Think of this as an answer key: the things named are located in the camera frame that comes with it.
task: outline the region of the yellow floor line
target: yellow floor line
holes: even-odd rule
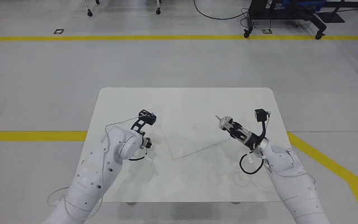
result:
[[[316,40],[307,35],[143,35],[143,36],[0,36],[0,41],[120,41],[120,40]],[[321,40],[358,40],[358,35],[324,36]]]
[[[309,144],[302,141],[294,134],[287,132],[290,142],[293,146],[300,149],[308,156],[331,170],[349,183],[356,200],[358,201],[358,176],[331,160],[325,154],[319,152]],[[86,139],[87,132],[85,131],[74,131],[74,132],[0,132],[1,142],[83,142]]]
[[[0,132],[1,142],[83,142],[87,132]]]
[[[345,180],[349,184],[356,200],[358,201],[358,176],[356,176],[354,173],[350,172],[349,170],[347,170],[337,162],[331,160],[325,154],[321,153],[320,151],[313,148],[309,144],[305,143],[294,134],[287,132],[287,135],[293,146],[303,151],[312,159],[316,160],[321,165],[325,166],[327,169],[331,170],[333,173],[337,174],[343,180]]]

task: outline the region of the gray floor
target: gray floor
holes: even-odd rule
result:
[[[86,16],[82,1],[1,1],[0,36],[242,35],[239,20],[199,15],[190,0],[103,0]],[[204,1],[212,16],[234,16],[249,1]],[[356,11],[328,35],[358,35]],[[253,35],[262,35],[260,21]],[[314,35],[272,23],[274,35]],[[0,42],[0,129],[87,130],[103,87],[269,87],[288,131],[358,175],[356,41],[178,40]],[[239,118],[239,111],[233,114]],[[83,143],[0,142],[0,223],[39,223],[46,198],[67,186]],[[316,178],[331,223],[355,223],[348,184],[298,151]],[[105,203],[86,223],[294,223],[282,203]]]

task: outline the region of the black cable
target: black cable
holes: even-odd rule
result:
[[[244,12],[244,13],[241,13],[240,15],[237,15],[237,16],[234,16],[234,17],[230,17],[230,18],[215,18],[215,17],[207,16],[207,15],[205,15],[204,13],[200,12],[200,10],[199,10],[199,9],[197,8],[197,6],[196,6],[195,0],[193,0],[193,2],[194,2],[194,6],[195,6],[195,8],[196,8],[196,10],[197,10],[198,13],[202,14],[203,16],[205,16],[205,17],[207,17],[207,18],[212,18],[213,20],[232,20],[233,18],[240,17],[240,16],[242,16],[242,15],[244,15],[244,14],[246,13],[246,12]]]
[[[255,174],[257,173],[263,166],[263,159],[261,161],[261,164],[260,166],[254,171],[254,172],[247,172],[246,170],[244,170],[244,168],[242,167],[241,163],[242,163],[242,160],[245,158],[245,156],[247,156],[247,154],[243,155],[240,159],[240,162],[239,162],[239,165],[240,165],[240,168],[241,170],[245,173],[245,174],[248,174],[248,175],[252,175],[252,174]]]
[[[148,149],[145,148],[145,154],[147,155],[148,154]],[[138,161],[138,160],[142,160],[144,159],[145,156],[141,157],[141,158],[130,158],[129,161]]]
[[[244,16],[244,18],[242,18],[242,19],[240,20],[240,24],[241,24],[242,27],[245,27],[245,28],[248,28],[248,27],[245,26],[245,25],[243,25],[241,22],[242,22],[243,20],[247,19],[246,15],[245,15],[245,13],[247,13],[247,12],[248,12],[248,8],[241,8],[241,13],[242,13],[242,15]],[[259,20],[257,20],[257,23],[254,23],[254,22],[251,21],[251,26],[252,26],[252,27],[257,26],[259,23],[260,23]]]
[[[130,158],[129,160],[130,161],[138,161],[138,160],[142,160],[142,159],[144,159],[144,156],[141,158]]]

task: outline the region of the cable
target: cable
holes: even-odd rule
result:
[[[270,122],[270,115],[268,115],[268,120],[267,120],[267,123],[266,123],[266,130],[267,130],[267,126],[269,126],[269,122]]]
[[[212,18],[213,20],[232,20],[233,18],[237,18],[237,17],[240,17],[240,16],[242,16],[242,15],[245,14],[245,13],[241,13],[240,15],[233,16],[233,17],[230,17],[230,18],[215,18],[215,17],[207,16],[207,15],[205,15],[204,13],[200,12],[200,10],[199,10],[199,9],[197,8],[197,6],[196,6],[195,0],[193,0],[193,2],[194,2],[194,6],[195,6],[195,8],[196,8],[196,10],[197,10],[198,13],[202,14],[203,16],[205,16],[205,17],[207,17],[207,18]]]
[[[307,29],[312,22],[309,22],[307,24],[300,24],[300,20],[297,20],[298,21],[298,24],[292,24],[293,27],[299,27],[299,28],[302,28],[302,29]]]
[[[261,164],[260,166],[254,171],[254,172],[247,172],[246,170],[244,170],[244,168],[242,167],[241,163],[242,163],[242,160],[245,158],[245,156],[247,156],[247,154],[243,155],[240,159],[240,162],[239,162],[239,166],[241,168],[241,170],[245,173],[245,174],[248,174],[248,175],[252,175],[252,174],[255,174],[257,173],[263,166],[263,159],[261,161]]]
[[[69,186],[66,186],[66,187],[64,187],[64,188],[60,188],[60,189],[55,190],[54,192],[52,192],[52,193],[47,197],[47,204],[48,204],[49,206],[51,206],[51,207],[56,206],[56,204],[50,204],[49,200],[50,200],[51,196],[52,196],[54,193],[59,192],[60,190],[68,189],[68,188],[69,188]]]
[[[145,148],[145,154],[147,155],[148,154],[148,149],[147,148]],[[130,158],[130,159],[128,159],[129,161],[138,161],[138,160],[142,160],[142,159],[144,159],[145,158],[145,156],[143,156],[143,157],[141,157],[141,158]]]
[[[136,116],[136,117],[134,117],[134,118],[125,120],[125,121],[123,121],[123,122],[117,122],[117,123],[112,123],[112,124],[106,125],[106,126],[105,126],[105,136],[103,137],[103,139],[101,139],[101,143],[103,143],[103,140],[105,139],[105,137],[107,137],[107,141],[108,141],[107,149],[108,149],[108,151],[109,151],[109,149],[110,149],[110,139],[109,139],[107,127],[108,127],[108,126],[111,126],[111,125],[115,125],[115,124],[121,124],[121,123],[124,123],[124,122],[128,122],[128,121],[130,121],[130,120],[133,120],[133,119],[136,119],[136,118],[140,118],[141,116]],[[68,209],[67,209],[66,197],[65,197],[65,196],[60,197],[60,199],[64,198],[64,205],[65,205],[65,210],[66,210],[67,214],[69,214],[69,215],[70,215],[72,218],[74,218],[75,220],[85,221],[85,220],[88,220],[88,219],[92,218],[92,217],[100,210],[100,208],[101,208],[101,206],[102,206],[103,196],[105,195],[105,190],[104,190],[104,189],[105,189],[105,183],[104,183],[104,182],[105,182],[105,181],[104,181],[104,177],[105,177],[105,174],[104,174],[104,169],[105,169],[105,157],[106,157],[106,154],[108,153],[108,151],[105,151],[105,153],[103,154],[103,163],[102,163],[102,186],[101,186],[101,188],[102,188],[102,197],[101,197],[101,202],[100,202],[100,205],[98,206],[97,210],[95,211],[95,213],[94,213],[93,215],[91,215],[91,216],[89,216],[89,217],[87,217],[87,218],[84,218],[84,219],[78,219],[78,218],[73,217],[72,214],[71,214],[71,213],[68,211]],[[63,189],[68,189],[68,188],[69,188],[69,186],[67,186],[67,187],[65,187],[65,188],[58,189],[58,190],[52,192],[52,193],[48,196],[48,198],[47,198],[48,205],[49,205],[49,206],[54,206],[54,205],[51,205],[51,204],[49,203],[49,199],[50,199],[50,197],[51,197],[54,193],[56,193],[56,192],[58,192],[58,191],[60,191],[60,190],[63,190]]]

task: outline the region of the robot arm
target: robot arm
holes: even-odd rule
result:
[[[265,138],[265,121],[270,113],[263,109],[255,110],[255,113],[257,121],[263,124],[260,136],[244,129],[229,116],[222,119],[218,117],[219,128],[226,130],[230,136],[247,146],[251,150],[250,153],[263,159],[277,194],[297,224],[329,224],[314,183],[295,152],[271,146],[270,140]]]
[[[88,217],[117,178],[123,160],[143,159],[131,158],[138,149],[150,148],[152,145],[149,138],[144,138],[145,133],[141,128],[145,124],[153,125],[157,117],[142,110],[138,118],[131,130],[118,126],[106,129],[104,141],[78,166],[66,196],[43,224],[82,224],[96,213]]]

